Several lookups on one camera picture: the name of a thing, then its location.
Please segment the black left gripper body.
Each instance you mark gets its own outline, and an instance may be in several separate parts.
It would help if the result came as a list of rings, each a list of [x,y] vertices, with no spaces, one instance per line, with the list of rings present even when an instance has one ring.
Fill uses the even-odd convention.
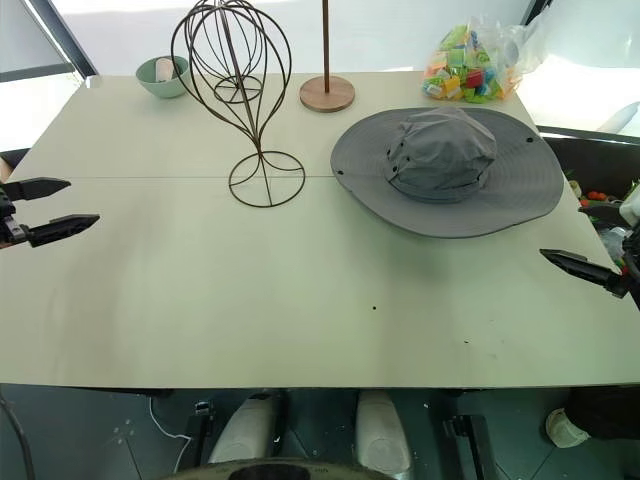
[[[8,198],[1,199],[1,245],[13,246],[28,241],[28,233],[14,218],[15,206]]]

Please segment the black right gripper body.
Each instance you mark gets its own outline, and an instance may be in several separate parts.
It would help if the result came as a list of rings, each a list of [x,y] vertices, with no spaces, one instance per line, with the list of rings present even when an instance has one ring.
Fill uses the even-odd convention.
[[[639,234],[632,233],[623,241],[623,261],[628,275],[633,280],[630,288],[631,295],[635,301],[639,300]]]

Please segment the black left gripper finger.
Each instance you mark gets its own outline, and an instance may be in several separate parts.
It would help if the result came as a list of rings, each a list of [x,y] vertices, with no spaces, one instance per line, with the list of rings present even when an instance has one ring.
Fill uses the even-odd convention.
[[[50,220],[47,224],[29,227],[27,240],[32,247],[39,247],[77,235],[93,226],[97,214],[73,214]]]
[[[67,180],[38,177],[1,185],[2,194],[10,201],[34,200],[55,194],[67,187],[71,183]]]

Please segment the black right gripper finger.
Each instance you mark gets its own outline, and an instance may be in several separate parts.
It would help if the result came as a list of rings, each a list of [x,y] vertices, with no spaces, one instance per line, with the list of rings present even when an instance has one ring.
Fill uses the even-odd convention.
[[[589,201],[581,205],[579,212],[600,220],[622,220],[620,203]]]
[[[557,249],[540,249],[550,263],[571,276],[599,285],[617,298],[628,293],[628,275],[590,262],[586,257]]]

